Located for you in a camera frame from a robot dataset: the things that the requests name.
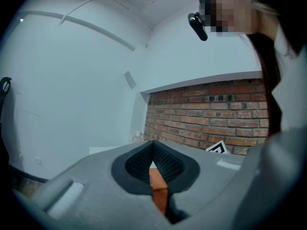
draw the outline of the woman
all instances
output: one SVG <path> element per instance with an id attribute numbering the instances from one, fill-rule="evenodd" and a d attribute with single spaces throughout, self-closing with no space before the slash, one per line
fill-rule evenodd
<path id="1" fill-rule="evenodd" d="M 307 125 L 306 31 L 302 0 L 200 0 L 200 19 L 216 32 L 246 34 L 260 60 L 269 136 Z"/>

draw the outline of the dark hair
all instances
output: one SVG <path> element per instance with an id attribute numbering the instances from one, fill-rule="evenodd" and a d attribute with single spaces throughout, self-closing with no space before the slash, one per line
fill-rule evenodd
<path id="1" fill-rule="evenodd" d="M 304 22 L 300 20 L 303 0 L 254 0 L 274 11 L 280 26 L 293 50 L 298 54 L 306 43 Z M 247 35 L 260 60 L 262 78 L 266 90 L 269 132 L 271 136 L 280 131 L 282 112 L 272 96 L 272 91 L 280 81 L 279 68 L 275 56 L 274 42 L 267 36 L 256 33 Z"/>

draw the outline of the white wall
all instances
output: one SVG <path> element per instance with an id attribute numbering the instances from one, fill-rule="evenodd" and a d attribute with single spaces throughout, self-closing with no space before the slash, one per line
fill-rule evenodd
<path id="1" fill-rule="evenodd" d="M 67 14 L 83 1 L 29 0 L 21 11 Z M 145 45 L 151 31 L 113 1 L 94 0 L 70 16 L 135 47 Z M 87 156 L 89 147 L 129 143 L 134 107 L 142 105 L 140 118 L 132 124 L 137 129 L 146 110 L 146 103 L 138 100 L 140 92 L 131 90 L 124 77 L 137 51 L 88 27 L 59 22 L 27 15 L 0 52 L 0 77 L 12 78 L 1 120 L 10 164 L 47 179 Z"/>
<path id="2" fill-rule="evenodd" d="M 133 54 L 130 55 L 128 65 L 129 71 L 131 74 L 143 74 L 141 69 L 144 67 L 146 62 L 146 48 L 143 46 L 139 46 L 135 49 Z M 145 120 L 146 120 L 146 113 L 147 113 L 147 104 L 149 101 L 149 94 L 140 93 L 141 85 L 140 82 L 137 81 L 137 86 L 133 89 L 134 93 L 134 104 L 131 117 L 131 126 L 130 126 L 130 133 L 129 133 L 129 140 L 132 139 L 135 131 L 144 132 L 145 128 Z"/>
<path id="3" fill-rule="evenodd" d="M 141 11 L 141 15 L 151 24 L 158 25 L 170 15 L 185 9 L 197 0 L 153 0 Z"/>
<path id="4" fill-rule="evenodd" d="M 131 11 L 113 0 L 92 0 L 76 9 L 87 1 L 27 0 L 20 8 L 20 12 L 69 14 L 71 17 L 99 26 L 135 47 L 147 44 L 151 29 Z"/>
<path id="5" fill-rule="evenodd" d="M 146 61 L 133 76 L 141 91 L 154 92 L 198 83 L 260 77 L 260 66 L 248 41 L 208 34 L 201 41 L 188 23 L 188 7 L 155 27 Z"/>

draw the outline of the black and white sign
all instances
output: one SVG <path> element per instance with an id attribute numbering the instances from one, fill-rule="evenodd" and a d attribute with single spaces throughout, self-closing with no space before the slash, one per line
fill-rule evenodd
<path id="1" fill-rule="evenodd" d="M 229 153 L 226 146 L 225 146 L 225 143 L 222 140 L 220 142 L 214 144 L 213 146 L 207 148 L 206 151 L 227 153 L 227 154 Z"/>

